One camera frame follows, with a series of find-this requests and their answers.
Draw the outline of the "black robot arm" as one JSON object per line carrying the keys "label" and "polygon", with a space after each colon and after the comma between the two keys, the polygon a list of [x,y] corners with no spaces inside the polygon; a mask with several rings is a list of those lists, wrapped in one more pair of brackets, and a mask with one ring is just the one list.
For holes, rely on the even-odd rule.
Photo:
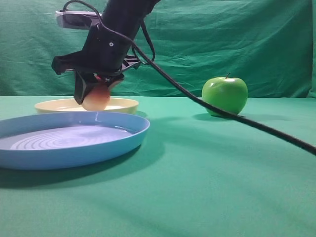
{"label": "black robot arm", "polygon": [[60,27],[88,30],[82,50],[56,56],[51,65],[58,75],[74,72],[74,99],[79,105],[98,82],[111,88],[123,81],[123,72],[140,66],[141,61],[128,51],[138,30],[146,32],[144,18],[156,4],[156,0],[110,0],[103,13],[95,13],[68,10],[66,3],[56,12]]}

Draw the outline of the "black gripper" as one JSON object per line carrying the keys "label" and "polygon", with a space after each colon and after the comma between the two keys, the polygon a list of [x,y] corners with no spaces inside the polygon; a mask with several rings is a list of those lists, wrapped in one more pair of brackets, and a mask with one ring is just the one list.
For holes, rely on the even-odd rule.
{"label": "black gripper", "polygon": [[58,75],[74,71],[74,99],[81,105],[97,85],[94,74],[110,76],[105,78],[105,84],[111,91],[123,82],[123,72],[140,66],[137,57],[127,55],[130,46],[127,40],[96,24],[90,27],[82,50],[54,57],[51,67]]}

